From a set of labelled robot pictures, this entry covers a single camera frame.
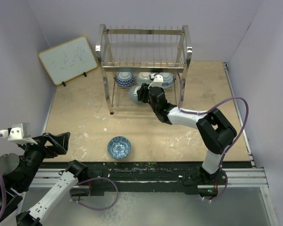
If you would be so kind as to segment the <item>red zigzag patterned bowl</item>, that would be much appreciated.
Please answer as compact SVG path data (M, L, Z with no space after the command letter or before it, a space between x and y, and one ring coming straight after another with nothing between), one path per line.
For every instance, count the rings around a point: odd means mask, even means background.
M116 83L123 88L131 87L135 82L133 73L131 72L118 72L116 75Z

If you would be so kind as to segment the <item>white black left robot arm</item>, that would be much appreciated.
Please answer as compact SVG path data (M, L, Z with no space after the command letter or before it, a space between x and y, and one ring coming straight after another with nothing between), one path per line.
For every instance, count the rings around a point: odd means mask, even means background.
M11 137L8 130L0 131L0 138ZM73 160L66 167L58 182L28 211L17 213L23 200L21 193L29 190L44 159L64 155L68 151L70 132L15 141L24 155L14 153L0 157L0 226L42 226L67 192L75 185L87 181L87 166Z

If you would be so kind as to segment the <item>light green celadon bowl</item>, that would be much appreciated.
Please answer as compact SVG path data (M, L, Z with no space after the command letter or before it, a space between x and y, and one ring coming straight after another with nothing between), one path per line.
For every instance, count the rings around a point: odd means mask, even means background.
M136 82L139 86L143 83L151 84L153 80L150 79L151 73L141 72L136 76Z

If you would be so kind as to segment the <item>white red rimmed bowl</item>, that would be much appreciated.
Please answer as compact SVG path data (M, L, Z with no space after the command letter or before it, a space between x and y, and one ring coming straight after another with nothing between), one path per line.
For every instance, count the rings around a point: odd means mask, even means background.
M137 95L137 91L140 88L141 88L140 85L135 85L135 86L130 87L130 89L129 89L129 98L134 104L137 104L137 105L143 104L142 101L138 100L138 95Z

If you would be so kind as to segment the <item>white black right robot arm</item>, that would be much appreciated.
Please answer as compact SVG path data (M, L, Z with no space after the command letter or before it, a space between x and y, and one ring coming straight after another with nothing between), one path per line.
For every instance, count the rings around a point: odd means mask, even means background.
M140 102L150 105L158 120L169 125L182 125L197 129L208 149L200 168L200 179L212 184L217 179L221 160L237 136L237 131L223 113L215 108L207 112L181 110L179 106L167 101L160 87L151 87L144 83L136 91Z

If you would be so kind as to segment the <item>blue floral bowl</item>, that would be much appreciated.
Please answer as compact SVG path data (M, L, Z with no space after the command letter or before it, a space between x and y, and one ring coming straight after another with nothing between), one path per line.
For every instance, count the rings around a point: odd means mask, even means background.
M159 73L163 77L163 83L161 87L163 89L170 88L174 82L174 77L171 73Z

